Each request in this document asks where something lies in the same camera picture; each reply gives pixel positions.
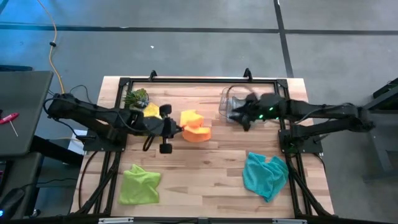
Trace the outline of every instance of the gray floor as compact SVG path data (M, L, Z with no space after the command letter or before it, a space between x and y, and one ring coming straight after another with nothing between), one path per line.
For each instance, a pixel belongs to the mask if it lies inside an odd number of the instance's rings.
M279 2L286 29L398 30L398 2L394 0ZM60 25L278 28L271 0L43 3ZM35 1L9 0L0 22L49 24L49 19ZM103 76L148 75L153 69L165 76L237 77L249 67L256 77L286 77L279 34L61 31L58 37L53 61L65 88L84 84L92 100L98 97ZM51 70L47 57L52 38L51 31L1 30L0 63ZM366 103L373 91L397 78L397 41L396 35L287 35L294 77L305 79L311 103L328 104ZM55 78L51 90L59 91ZM75 94L85 97L83 90ZM70 131L43 115L37 134L54 139L70 136ZM396 222L398 180L362 181L362 175L378 168L368 136L335 133L322 144L336 214ZM67 213L70 200L65 197L72 193L73 187L47 189L40 193L37 205L44 215ZM53 196L59 200L45 203L46 197Z

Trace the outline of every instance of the green plant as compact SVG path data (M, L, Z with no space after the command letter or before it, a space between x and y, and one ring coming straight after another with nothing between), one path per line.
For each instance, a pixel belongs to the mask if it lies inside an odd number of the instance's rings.
M124 97L124 103L130 106L136 106L139 108L143 108L147 106L149 101L148 93L145 89L139 89L136 91L128 91L126 93L126 97Z

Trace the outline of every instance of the wooden tabletop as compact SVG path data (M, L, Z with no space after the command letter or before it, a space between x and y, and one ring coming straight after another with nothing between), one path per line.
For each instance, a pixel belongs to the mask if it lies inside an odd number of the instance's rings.
M120 77L104 77L98 105L114 106ZM304 81L288 78L290 97L308 101ZM244 188L242 170L249 152L284 159L277 140L279 124L256 123L249 132L238 124L225 121L218 107L221 92L228 83L134 83L133 89L145 88L150 101L160 106L172 105L170 115L177 124L183 110L195 109L205 117L212 137L207 142L186 142L180 134L171 139L172 154L160 154L160 139L147 152L142 151L144 137L129 135L122 153L118 181L114 194L112 216L134 217L228 217L228 218L290 218L294 216L289 183L271 203ZM258 93L274 92L272 85L248 84ZM81 170L90 154L85 156ZM104 153L99 152L88 165L83 180L84 203L98 185ZM333 213L328 184L322 163L311 154L303 154L303 165L308 188L324 208ZM157 188L160 202L149 205L121 205L118 203L123 171L133 164L151 172L160 172L162 179ZM106 204L108 188L104 191L101 210ZM75 191L71 212L78 210L78 189ZM303 209L301 191L298 191Z

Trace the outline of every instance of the blue cloth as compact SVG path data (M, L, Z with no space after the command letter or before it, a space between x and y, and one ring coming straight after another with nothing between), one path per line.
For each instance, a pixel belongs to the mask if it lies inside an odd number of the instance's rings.
M277 156L266 162L264 155L250 152L243 169L243 182L245 188L270 202L286 184L288 174L286 163Z

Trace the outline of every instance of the red screwdriver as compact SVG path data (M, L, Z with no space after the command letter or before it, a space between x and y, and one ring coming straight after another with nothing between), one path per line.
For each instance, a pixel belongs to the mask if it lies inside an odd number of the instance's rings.
M19 116L19 113L12 113L8 116L6 116L5 118L0 119L0 124L5 124L10 122L11 127L13 128L15 135L18 137L17 131L14 128L14 125L12 124L12 121L14 121L17 117Z

